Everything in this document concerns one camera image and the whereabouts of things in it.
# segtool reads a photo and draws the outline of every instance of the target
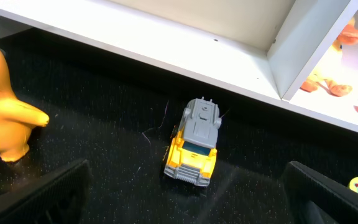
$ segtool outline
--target toy truck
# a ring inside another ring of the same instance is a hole
[[[216,162],[216,141],[222,119],[212,100],[191,100],[172,132],[164,174],[196,186],[209,185]]]

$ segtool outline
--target yellow duck figurine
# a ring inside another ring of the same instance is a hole
[[[358,43],[358,30],[354,28],[355,23],[355,19],[352,18],[345,26],[302,84],[302,90],[315,91],[319,88],[318,82],[325,81],[330,92],[335,96],[345,96],[352,91],[350,85],[338,85],[331,77],[339,72],[342,60],[342,44],[354,45]]]
[[[29,151],[27,140],[36,126],[46,126],[49,117],[39,109],[21,102],[11,88],[9,70],[0,51],[0,156],[15,162]]]

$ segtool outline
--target truck windshield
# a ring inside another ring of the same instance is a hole
[[[197,154],[208,156],[211,149],[208,149],[207,147],[203,146],[197,146],[196,144],[185,142],[183,143],[183,149],[186,149],[187,151],[195,152]]]

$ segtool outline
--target orange figurine arm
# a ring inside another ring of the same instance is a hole
[[[0,115],[4,119],[11,119],[36,126],[45,127],[49,123],[49,116],[47,114],[17,99],[8,98],[1,100]]]

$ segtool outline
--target truck front bumper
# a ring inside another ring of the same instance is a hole
[[[200,187],[207,187],[210,181],[210,178],[203,177],[201,175],[199,168],[191,167],[184,164],[178,167],[166,165],[164,169],[164,174],[167,174],[174,179],[184,180]]]

